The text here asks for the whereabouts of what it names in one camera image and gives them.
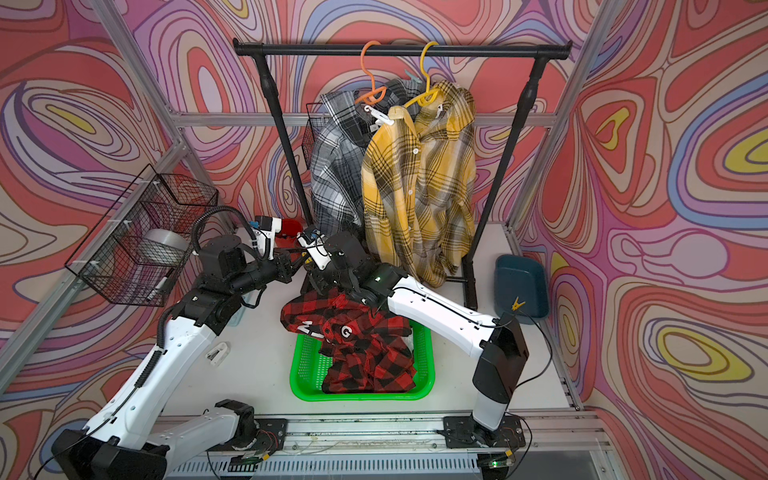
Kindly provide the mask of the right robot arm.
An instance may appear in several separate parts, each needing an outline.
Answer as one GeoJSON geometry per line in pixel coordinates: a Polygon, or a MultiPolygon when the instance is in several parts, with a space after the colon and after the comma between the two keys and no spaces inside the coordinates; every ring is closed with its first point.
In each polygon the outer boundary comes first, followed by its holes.
{"type": "Polygon", "coordinates": [[[362,306],[372,316],[413,320],[458,346],[476,367],[477,398],[471,414],[447,416],[442,434],[450,448],[520,447],[524,438],[506,411],[529,358],[517,318],[500,318],[461,306],[430,290],[399,267],[374,261],[348,232],[326,237],[316,230],[298,242],[310,264],[307,277],[319,293],[362,306]]]}

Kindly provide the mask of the red black plaid shirt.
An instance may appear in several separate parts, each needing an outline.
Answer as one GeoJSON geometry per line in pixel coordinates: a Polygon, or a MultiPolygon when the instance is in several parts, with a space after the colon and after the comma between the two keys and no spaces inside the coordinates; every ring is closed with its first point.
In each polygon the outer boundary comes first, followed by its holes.
{"type": "Polygon", "coordinates": [[[321,342],[332,360],[322,383],[326,394],[404,393],[415,387],[410,320],[375,310],[332,290],[307,292],[281,310],[284,328],[321,342]]]}

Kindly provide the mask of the yellow clothespin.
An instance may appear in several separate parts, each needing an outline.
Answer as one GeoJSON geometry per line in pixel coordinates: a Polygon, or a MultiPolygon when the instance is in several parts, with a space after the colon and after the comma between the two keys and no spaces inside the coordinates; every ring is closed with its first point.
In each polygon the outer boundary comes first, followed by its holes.
{"type": "Polygon", "coordinates": [[[522,301],[519,298],[516,298],[510,307],[511,313],[514,315],[525,314],[525,312],[523,311],[523,307],[525,306],[525,304],[526,304],[526,301],[522,301]]]}

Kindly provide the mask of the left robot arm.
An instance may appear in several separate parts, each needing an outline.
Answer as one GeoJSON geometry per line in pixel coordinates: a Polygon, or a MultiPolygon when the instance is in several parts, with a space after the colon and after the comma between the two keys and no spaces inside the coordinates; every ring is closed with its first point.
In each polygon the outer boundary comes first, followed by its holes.
{"type": "Polygon", "coordinates": [[[156,343],[115,396],[85,426],[65,429],[51,454],[69,479],[162,479],[187,460],[227,444],[248,450],[261,428],[252,406],[225,399],[164,433],[151,430],[195,361],[210,350],[244,297],[288,283],[305,257],[243,243],[237,235],[194,240],[202,271],[193,288],[159,318],[156,343]]]}

